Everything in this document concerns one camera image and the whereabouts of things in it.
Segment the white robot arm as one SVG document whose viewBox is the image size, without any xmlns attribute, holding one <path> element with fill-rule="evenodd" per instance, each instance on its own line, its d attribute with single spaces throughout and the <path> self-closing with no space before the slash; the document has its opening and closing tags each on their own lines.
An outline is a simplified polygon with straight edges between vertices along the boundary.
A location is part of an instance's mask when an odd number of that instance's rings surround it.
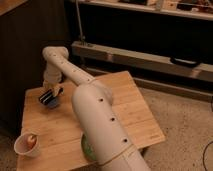
<svg viewBox="0 0 213 171">
<path fill-rule="evenodd" d="M 77 86 L 72 95 L 72 108 L 101 170 L 151 171 L 112 109 L 112 91 L 69 62 L 66 47 L 47 46 L 42 55 L 46 60 L 43 82 L 46 90 L 52 90 L 57 96 L 62 75 Z"/>
</svg>

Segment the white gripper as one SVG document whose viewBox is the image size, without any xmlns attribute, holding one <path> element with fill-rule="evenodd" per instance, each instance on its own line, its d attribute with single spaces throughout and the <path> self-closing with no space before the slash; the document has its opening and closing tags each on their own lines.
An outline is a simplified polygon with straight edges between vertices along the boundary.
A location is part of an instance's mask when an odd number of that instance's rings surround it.
<svg viewBox="0 0 213 171">
<path fill-rule="evenodd" d="M 43 88 L 45 91 L 51 90 L 53 94 L 58 94 L 60 90 L 60 79 L 43 81 Z"/>
</svg>

